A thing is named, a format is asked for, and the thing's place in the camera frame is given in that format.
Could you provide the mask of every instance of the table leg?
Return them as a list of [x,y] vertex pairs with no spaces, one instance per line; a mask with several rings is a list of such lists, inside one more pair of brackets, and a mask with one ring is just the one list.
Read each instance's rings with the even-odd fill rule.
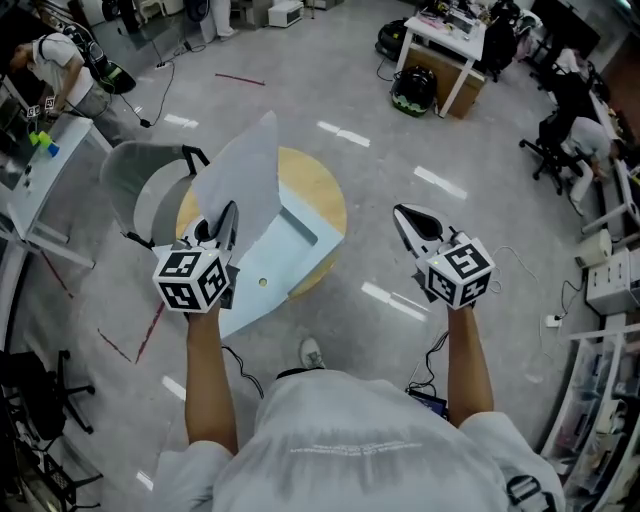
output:
[[111,144],[107,142],[107,139],[104,138],[104,135],[100,133],[100,131],[95,127],[95,125],[91,126],[91,130],[89,130],[89,135],[96,141],[99,147],[101,147],[105,153],[109,154],[109,152],[113,149]]
[[59,233],[55,229],[50,228],[49,226],[47,226],[46,224],[43,224],[42,222],[36,221],[35,227],[38,231],[42,231],[45,235],[49,235],[51,238],[58,240],[58,242],[62,242],[63,244],[66,244],[69,241],[69,237],[67,235],[63,235],[62,233]]
[[607,222],[609,222],[614,217],[618,217],[619,215],[622,215],[626,211],[627,211],[627,205],[626,204],[622,203],[621,205],[616,206],[613,210],[611,210],[610,212],[605,213],[599,219],[596,219],[593,222],[591,222],[591,223],[587,224],[586,226],[584,226],[582,228],[582,234],[583,235],[590,235],[596,229],[598,229],[599,227],[605,225]]
[[47,240],[46,238],[42,238],[39,235],[31,233],[28,238],[29,242],[34,243],[44,249],[45,251],[50,251],[58,256],[62,256],[78,265],[83,265],[85,267],[93,268],[96,266],[96,262],[90,260],[89,258],[85,258],[84,256],[80,256],[79,254],[70,251],[64,247],[60,247],[58,244],[54,244],[53,242]]
[[413,41],[413,32],[407,29],[407,33],[404,36],[404,42],[402,43],[402,50],[400,50],[400,57],[398,58],[398,64],[396,65],[396,73],[398,71],[402,71],[404,67],[404,63],[407,60],[407,55],[409,54],[409,47]]
[[460,75],[458,75],[458,79],[456,80],[456,83],[453,84],[453,89],[451,89],[451,92],[449,93],[449,97],[447,98],[447,101],[444,102],[444,106],[440,109],[440,113],[439,113],[440,117],[445,117],[447,115],[447,112],[449,112],[449,108],[451,108],[451,105],[453,104],[453,100],[456,99],[458,92],[462,88],[462,84],[464,84],[464,81],[467,79],[467,76],[469,75],[469,71],[471,71],[471,66],[473,66],[474,62],[475,62],[474,59],[467,59],[467,63],[464,65],[464,68],[462,68],[462,71],[460,71]]

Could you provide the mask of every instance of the white chair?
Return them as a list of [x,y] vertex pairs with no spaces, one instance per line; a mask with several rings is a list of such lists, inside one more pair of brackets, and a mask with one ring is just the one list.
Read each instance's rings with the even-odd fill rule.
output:
[[[191,146],[160,145],[148,142],[123,142],[107,156],[100,169],[100,185],[104,188],[122,234],[147,249],[176,241],[176,221],[180,205],[196,176],[193,162],[196,155],[204,165],[209,160],[202,150]],[[143,231],[151,234],[143,238],[134,222],[138,199],[149,179],[160,169],[176,160],[186,160],[188,174],[181,176],[162,197],[153,213],[151,226]]]

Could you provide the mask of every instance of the box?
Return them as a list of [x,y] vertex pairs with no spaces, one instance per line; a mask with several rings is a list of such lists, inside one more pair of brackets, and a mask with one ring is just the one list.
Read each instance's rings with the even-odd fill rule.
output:
[[[442,108],[458,76],[460,76],[463,65],[431,48],[424,48],[412,44],[409,49],[409,54],[407,55],[404,69],[413,66],[430,69],[433,71],[433,74],[436,75],[438,79],[436,98],[438,100],[438,108]],[[448,114],[458,119],[464,119],[475,103],[484,83],[484,76],[472,69],[464,81],[464,84],[462,84],[455,100],[453,100]]]

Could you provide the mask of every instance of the wire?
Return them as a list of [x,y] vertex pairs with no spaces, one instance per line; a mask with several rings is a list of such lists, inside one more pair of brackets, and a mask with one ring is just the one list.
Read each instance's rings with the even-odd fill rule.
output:
[[380,65],[378,66],[378,69],[376,69],[376,75],[378,75],[378,78],[380,80],[384,80],[385,82],[393,82],[393,78],[385,78],[383,76],[380,76],[380,68],[384,64],[385,60],[387,60],[387,57],[382,57],[382,60],[380,61]]
[[[585,282],[586,282],[586,276],[582,278],[582,282],[580,283],[580,288],[576,288],[569,281],[567,281],[566,279],[564,280],[564,282],[562,283],[562,291],[560,292],[560,305],[562,306],[562,315],[556,315],[556,320],[562,320],[564,317],[566,317],[569,314],[569,310],[571,309],[571,304],[573,304],[574,299],[578,296],[578,294],[584,288]],[[573,294],[573,297],[571,297],[571,300],[569,301],[569,305],[565,308],[564,307],[564,287],[567,284],[571,288],[573,288],[576,293]]]
[[[538,285],[538,340],[540,341],[540,349],[542,350],[542,353],[545,356],[547,356],[549,359],[551,359],[551,356],[544,351],[544,343],[542,341],[542,285],[540,284],[540,280],[538,279],[538,276],[536,276],[529,269],[529,267],[527,267],[524,264],[524,262],[522,261],[522,258],[520,258],[520,256],[518,255],[518,253],[515,251],[515,249],[513,247],[509,247],[508,245],[502,245],[502,246],[498,247],[495,251],[493,251],[493,254],[491,255],[491,259],[493,259],[493,261],[495,261],[496,254],[498,254],[498,252],[500,252],[502,249],[508,249],[509,251],[511,251],[511,253],[520,262],[520,265],[522,265],[522,268],[524,268],[527,271],[527,273],[531,277],[533,277],[533,279],[535,280],[536,284]],[[493,293],[498,295],[498,294],[502,293],[502,282],[500,282],[500,276],[502,275],[502,269],[496,265],[495,270],[496,270],[496,277],[489,282],[489,290],[491,290]],[[491,287],[492,283],[497,284],[498,287],[497,288],[495,288],[495,287],[492,288]]]
[[158,122],[158,120],[160,119],[160,116],[162,115],[162,109],[164,108],[164,100],[167,98],[167,93],[169,92],[169,88],[171,87],[171,84],[173,83],[173,77],[175,76],[175,73],[176,73],[176,65],[173,62],[167,61],[167,62],[163,62],[161,64],[171,64],[171,78],[169,79],[169,83],[167,84],[167,88],[164,90],[164,94],[162,95],[162,101],[160,102],[160,108],[158,109],[158,115],[156,116],[156,118],[153,121],[153,123],[150,123],[146,119],[142,119],[138,115],[138,113],[135,111],[135,109],[131,106],[131,103],[129,103],[127,101],[127,99],[124,97],[124,94],[120,95],[120,97],[124,100],[124,102],[129,106],[131,111],[140,120],[140,125],[143,126],[144,128],[151,128],[152,126],[155,126],[156,123]]
[[244,361],[242,360],[242,358],[238,354],[236,354],[231,349],[231,347],[227,345],[221,345],[221,348],[222,350],[227,350],[233,357],[235,357],[236,361],[238,362],[238,366],[240,366],[240,376],[244,377],[245,379],[249,379],[251,382],[253,382],[253,385],[258,390],[258,394],[260,395],[260,398],[264,398],[264,391],[262,390],[262,386],[260,385],[260,382],[258,381],[258,379],[256,379],[253,375],[244,372]]
[[434,397],[438,397],[438,391],[436,390],[436,387],[433,385],[433,381],[435,380],[436,376],[433,373],[433,370],[431,369],[431,355],[435,354],[436,352],[439,352],[440,350],[442,350],[442,347],[444,347],[445,342],[447,341],[447,338],[449,337],[449,331],[445,331],[438,339],[437,341],[433,344],[433,346],[427,351],[427,353],[424,355],[424,363],[425,366],[427,368],[427,371],[429,372],[429,379],[425,382],[416,382],[413,380],[413,377],[415,376],[415,371],[413,372],[413,375],[411,376],[411,382],[409,382],[409,386],[408,389],[424,389],[424,388],[430,388],[431,391],[433,392],[433,396]]

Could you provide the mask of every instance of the person bending over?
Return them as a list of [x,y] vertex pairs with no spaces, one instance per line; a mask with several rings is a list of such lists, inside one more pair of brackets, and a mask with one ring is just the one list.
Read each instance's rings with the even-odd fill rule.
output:
[[611,141],[601,124],[586,117],[577,117],[562,149],[569,155],[584,157],[584,160],[569,164],[569,168],[578,176],[569,198],[578,215],[583,216],[580,203],[591,182],[594,177],[600,180],[607,177],[611,161],[622,158],[626,151],[625,145],[620,139]]
[[64,34],[53,33],[18,45],[9,68],[14,73],[25,67],[53,89],[54,115],[68,111],[92,119],[112,146],[134,139],[111,107],[111,95],[95,82],[80,51]]

